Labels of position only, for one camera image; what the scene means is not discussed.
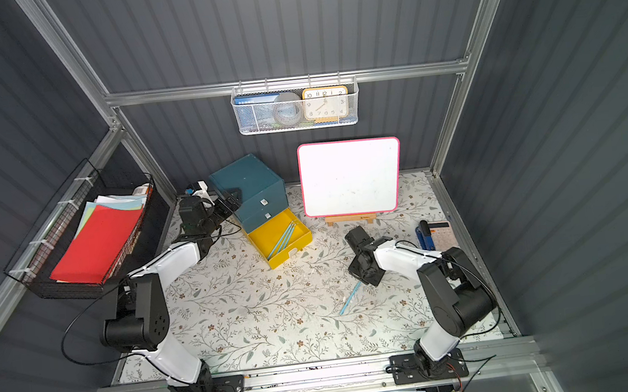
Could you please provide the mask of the yellow drawer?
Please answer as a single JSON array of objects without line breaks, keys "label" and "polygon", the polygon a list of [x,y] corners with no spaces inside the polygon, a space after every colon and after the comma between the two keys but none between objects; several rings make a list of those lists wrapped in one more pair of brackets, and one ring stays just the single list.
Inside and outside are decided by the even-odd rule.
[{"label": "yellow drawer", "polygon": [[293,253],[303,250],[313,241],[312,231],[290,208],[247,234],[247,238],[272,270],[280,267]]}]

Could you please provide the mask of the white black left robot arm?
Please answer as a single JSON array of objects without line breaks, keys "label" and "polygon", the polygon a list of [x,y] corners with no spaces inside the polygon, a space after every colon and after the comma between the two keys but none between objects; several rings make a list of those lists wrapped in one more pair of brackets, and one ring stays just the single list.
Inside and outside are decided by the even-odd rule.
[{"label": "white black left robot arm", "polygon": [[222,225],[243,203],[238,188],[209,194],[198,182],[181,197],[179,233],[162,254],[128,273],[102,299],[101,343],[127,357],[146,359],[172,387],[199,382],[203,361],[170,333],[164,288],[204,259],[222,235]]}]

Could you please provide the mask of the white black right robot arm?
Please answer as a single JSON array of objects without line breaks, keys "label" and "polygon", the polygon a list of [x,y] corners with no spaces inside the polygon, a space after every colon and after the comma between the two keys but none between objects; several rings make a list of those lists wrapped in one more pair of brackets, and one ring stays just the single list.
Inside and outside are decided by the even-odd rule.
[{"label": "white black right robot arm", "polygon": [[421,285],[433,323],[415,343],[417,367],[429,370],[468,336],[469,330],[498,308],[495,293],[460,248],[432,251],[387,236],[374,238],[358,226],[346,234],[354,253],[349,273],[364,285],[379,286],[396,273]]}]

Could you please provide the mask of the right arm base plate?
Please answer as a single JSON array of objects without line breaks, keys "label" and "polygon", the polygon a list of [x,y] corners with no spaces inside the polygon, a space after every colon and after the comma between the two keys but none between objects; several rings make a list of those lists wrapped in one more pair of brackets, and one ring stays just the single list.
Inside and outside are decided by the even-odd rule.
[{"label": "right arm base plate", "polygon": [[391,356],[389,361],[385,372],[392,375],[397,386],[426,381],[458,380],[469,375],[463,353],[458,348],[450,351],[440,361],[421,361],[417,354],[408,353]]}]

